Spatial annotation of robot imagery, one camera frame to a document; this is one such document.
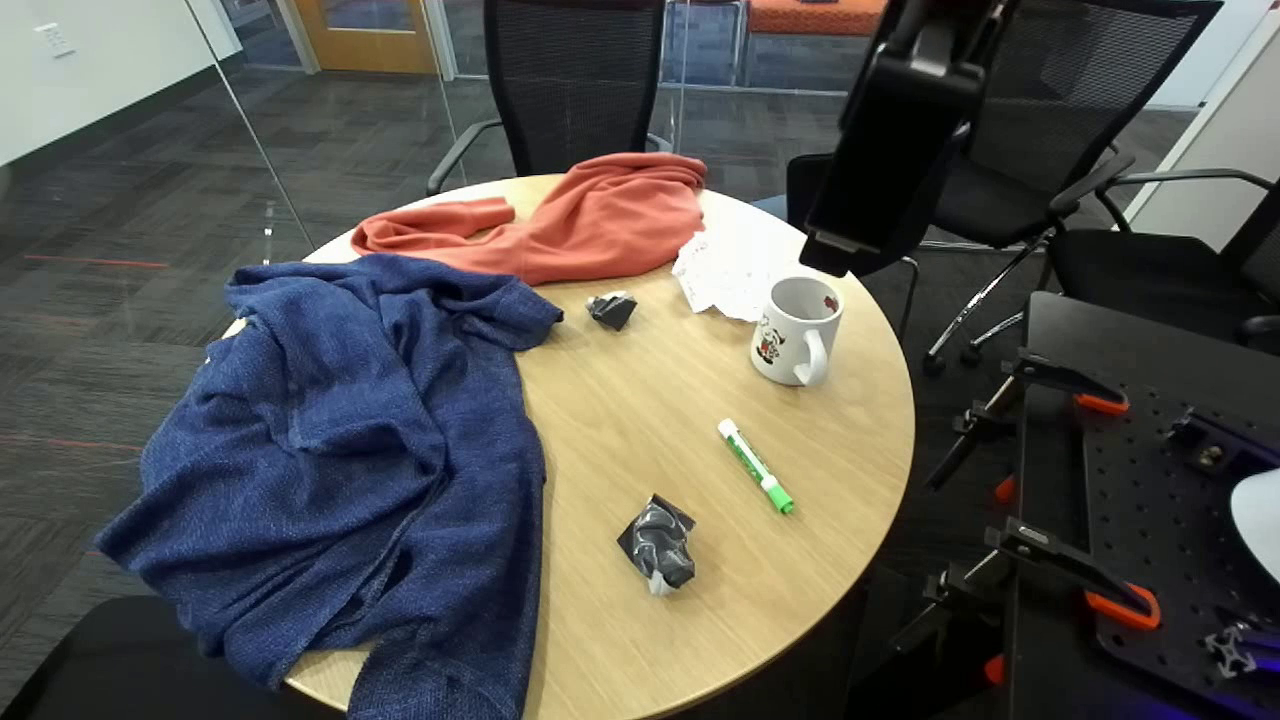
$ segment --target table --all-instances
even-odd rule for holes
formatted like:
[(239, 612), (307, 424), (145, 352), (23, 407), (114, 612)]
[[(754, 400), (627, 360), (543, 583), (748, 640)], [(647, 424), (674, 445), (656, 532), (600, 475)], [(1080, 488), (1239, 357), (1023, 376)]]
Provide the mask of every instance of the table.
[[(1262, 415), (1280, 407), (1277, 357), (1047, 293), (1028, 304), (1028, 352), (1105, 386), (1182, 390)], [(1028, 390), (1020, 445), (1020, 517), (1088, 550), (1080, 441), (1070, 433), (1065, 392)], [(1188, 693), (1105, 657), (1088, 615), (1072, 607), (1080, 587), (1053, 576), (1036, 576), (1036, 591), (1013, 587), (1008, 716), (1214, 716)]]
[[(558, 176), (476, 186), (528, 218)], [(754, 203), (706, 194), (708, 234), (802, 242)], [(347, 237), (313, 262), (351, 262)], [(600, 293), (640, 300), (624, 332), (588, 319)], [(792, 649), (859, 581), (902, 510), (916, 407), (906, 352), (859, 279), (819, 390), (775, 390), (748, 364), (748, 324), (691, 315), (664, 274), (542, 290), (565, 309), (522, 357), (550, 456), (542, 636), (524, 716), (656, 716), (689, 708)], [(775, 517), (720, 445), (732, 415), (798, 494)], [(661, 494), (683, 510), (695, 581), (647, 598), (618, 537)], [(290, 686), (347, 708), (365, 649), (313, 653)]]

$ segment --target small black object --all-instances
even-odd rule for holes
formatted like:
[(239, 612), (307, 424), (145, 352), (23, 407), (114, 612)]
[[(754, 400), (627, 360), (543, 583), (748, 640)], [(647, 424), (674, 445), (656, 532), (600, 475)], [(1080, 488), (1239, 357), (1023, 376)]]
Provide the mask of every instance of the small black object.
[(637, 313), (637, 295), (627, 295), (627, 293), (593, 295), (588, 313), (597, 324), (620, 332), (620, 328), (627, 328), (627, 319)]
[(691, 517), (654, 496), (640, 517), (618, 537), (627, 561), (647, 576), (647, 591), (664, 598), (691, 581), (689, 555)]

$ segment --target mug handle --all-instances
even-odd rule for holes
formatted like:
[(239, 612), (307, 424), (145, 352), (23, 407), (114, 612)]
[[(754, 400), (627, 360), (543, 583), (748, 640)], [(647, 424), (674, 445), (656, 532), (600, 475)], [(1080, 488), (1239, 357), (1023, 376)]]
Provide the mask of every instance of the mug handle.
[(802, 386), (817, 386), (830, 376), (830, 346), (817, 328), (805, 332), (807, 364), (798, 364)]

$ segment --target round wooden table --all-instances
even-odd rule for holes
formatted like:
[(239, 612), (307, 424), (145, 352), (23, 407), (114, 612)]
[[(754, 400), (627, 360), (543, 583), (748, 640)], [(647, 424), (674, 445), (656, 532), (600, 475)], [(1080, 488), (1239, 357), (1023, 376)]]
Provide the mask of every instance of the round wooden table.
[[(528, 218), (558, 176), (476, 186)], [(784, 219), (706, 194), (708, 234)], [(351, 262), (347, 237), (313, 262)], [(543, 576), (524, 716), (661, 716), (689, 708), (792, 649), (866, 576), (906, 500), (916, 405), (906, 352), (859, 279), (835, 279), (846, 324), (833, 376), (782, 390), (748, 364), (748, 324), (689, 313), (674, 274), (550, 285), (565, 324), (522, 357), (528, 415), (543, 441)], [(588, 295), (640, 300), (624, 332)], [(798, 496), (782, 517), (720, 445), (732, 415)], [(654, 598), (618, 537), (661, 494), (695, 528), (695, 581)], [(307, 653), (290, 686), (347, 708), (365, 649)]]

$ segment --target door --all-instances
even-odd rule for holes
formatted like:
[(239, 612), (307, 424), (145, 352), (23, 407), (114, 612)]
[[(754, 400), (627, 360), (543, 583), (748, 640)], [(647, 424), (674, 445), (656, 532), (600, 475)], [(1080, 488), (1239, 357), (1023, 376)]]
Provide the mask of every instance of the door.
[(437, 74), (422, 0), (295, 0), (321, 74)]

